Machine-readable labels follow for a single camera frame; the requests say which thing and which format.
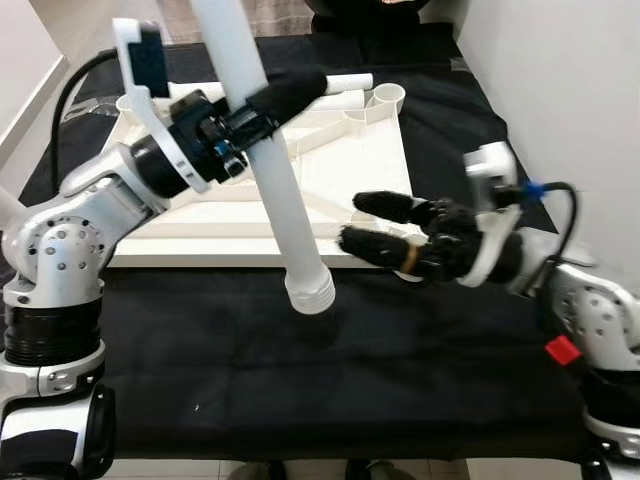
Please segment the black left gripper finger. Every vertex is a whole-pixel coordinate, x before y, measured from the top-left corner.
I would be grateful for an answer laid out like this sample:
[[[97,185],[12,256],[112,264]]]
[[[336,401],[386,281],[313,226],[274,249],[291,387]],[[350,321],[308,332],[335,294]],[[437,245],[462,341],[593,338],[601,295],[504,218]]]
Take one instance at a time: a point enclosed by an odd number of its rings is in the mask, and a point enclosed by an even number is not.
[[[269,74],[268,83],[244,100],[244,109],[274,125],[284,125],[325,96],[326,90],[328,78],[323,70],[279,70]]]

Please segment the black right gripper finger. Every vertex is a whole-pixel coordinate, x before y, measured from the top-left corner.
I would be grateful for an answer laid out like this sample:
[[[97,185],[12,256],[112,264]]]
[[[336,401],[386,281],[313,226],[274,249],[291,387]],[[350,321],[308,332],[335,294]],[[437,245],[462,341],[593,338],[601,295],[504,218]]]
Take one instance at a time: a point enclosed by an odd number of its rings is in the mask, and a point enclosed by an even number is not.
[[[419,269],[419,247],[406,238],[358,227],[342,227],[337,244],[340,250],[384,268],[408,276],[424,276]]]
[[[375,218],[422,228],[433,227],[440,216],[434,202],[393,191],[360,192],[353,196],[352,204]]]

